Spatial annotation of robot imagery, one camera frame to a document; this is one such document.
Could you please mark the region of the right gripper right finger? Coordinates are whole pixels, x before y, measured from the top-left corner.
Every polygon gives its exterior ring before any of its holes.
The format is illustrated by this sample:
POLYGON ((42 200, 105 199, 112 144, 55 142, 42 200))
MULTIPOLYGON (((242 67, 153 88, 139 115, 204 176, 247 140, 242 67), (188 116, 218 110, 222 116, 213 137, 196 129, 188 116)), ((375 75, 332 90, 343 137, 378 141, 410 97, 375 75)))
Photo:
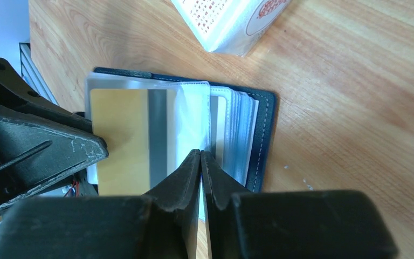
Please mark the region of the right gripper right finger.
POLYGON ((207 151, 201 151, 201 175, 209 257, 241 258, 233 195, 249 190, 223 171, 207 151))

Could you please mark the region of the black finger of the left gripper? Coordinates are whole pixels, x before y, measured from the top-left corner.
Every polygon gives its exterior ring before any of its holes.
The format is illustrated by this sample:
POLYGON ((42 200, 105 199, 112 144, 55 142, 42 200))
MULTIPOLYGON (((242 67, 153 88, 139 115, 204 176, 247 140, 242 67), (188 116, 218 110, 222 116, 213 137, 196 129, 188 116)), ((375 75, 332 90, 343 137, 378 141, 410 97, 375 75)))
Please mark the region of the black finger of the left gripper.
POLYGON ((0 58, 0 211, 107 157, 89 120, 40 96, 0 58))

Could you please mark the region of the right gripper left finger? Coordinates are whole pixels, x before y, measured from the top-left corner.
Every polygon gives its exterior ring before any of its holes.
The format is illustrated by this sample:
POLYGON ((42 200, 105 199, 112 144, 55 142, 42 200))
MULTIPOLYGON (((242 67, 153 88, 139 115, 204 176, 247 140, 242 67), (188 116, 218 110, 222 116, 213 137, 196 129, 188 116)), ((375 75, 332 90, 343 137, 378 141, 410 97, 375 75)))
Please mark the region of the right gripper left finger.
POLYGON ((175 171, 144 194, 151 203, 143 258, 196 257, 200 178, 201 152, 193 149, 175 171))

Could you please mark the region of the navy blue card holder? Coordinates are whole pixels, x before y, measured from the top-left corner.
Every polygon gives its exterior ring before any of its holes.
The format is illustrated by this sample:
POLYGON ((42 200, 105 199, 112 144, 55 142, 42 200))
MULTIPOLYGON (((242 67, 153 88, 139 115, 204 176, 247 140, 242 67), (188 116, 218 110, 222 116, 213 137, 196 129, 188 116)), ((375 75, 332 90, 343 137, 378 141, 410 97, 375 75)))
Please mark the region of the navy blue card holder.
POLYGON ((205 149, 237 182, 253 192, 261 190, 274 122, 273 92, 97 67, 85 81, 86 118, 92 116, 91 94, 106 89, 144 91, 151 187, 174 171, 192 149, 205 149))

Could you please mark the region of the gold credit card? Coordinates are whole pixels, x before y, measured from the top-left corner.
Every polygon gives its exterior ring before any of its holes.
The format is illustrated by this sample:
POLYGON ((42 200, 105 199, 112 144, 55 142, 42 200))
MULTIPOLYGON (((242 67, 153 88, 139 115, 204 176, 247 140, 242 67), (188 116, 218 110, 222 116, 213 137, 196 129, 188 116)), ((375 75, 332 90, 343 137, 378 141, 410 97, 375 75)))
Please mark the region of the gold credit card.
POLYGON ((101 196, 140 195, 177 167, 174 90, 93 89, 93 132, 107 144, 96 165, 101 196))

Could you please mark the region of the red patterned tissue pack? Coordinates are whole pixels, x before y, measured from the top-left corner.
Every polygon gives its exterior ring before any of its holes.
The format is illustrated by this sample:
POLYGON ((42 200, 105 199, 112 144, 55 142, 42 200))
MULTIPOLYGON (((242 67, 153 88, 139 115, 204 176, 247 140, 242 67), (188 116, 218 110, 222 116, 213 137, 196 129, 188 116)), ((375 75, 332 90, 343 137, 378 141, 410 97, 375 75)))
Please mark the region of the red patterned tissue pack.
POLYGON ((172 4, 205 51, 243 57, 290 2, 176 0, 172 4))

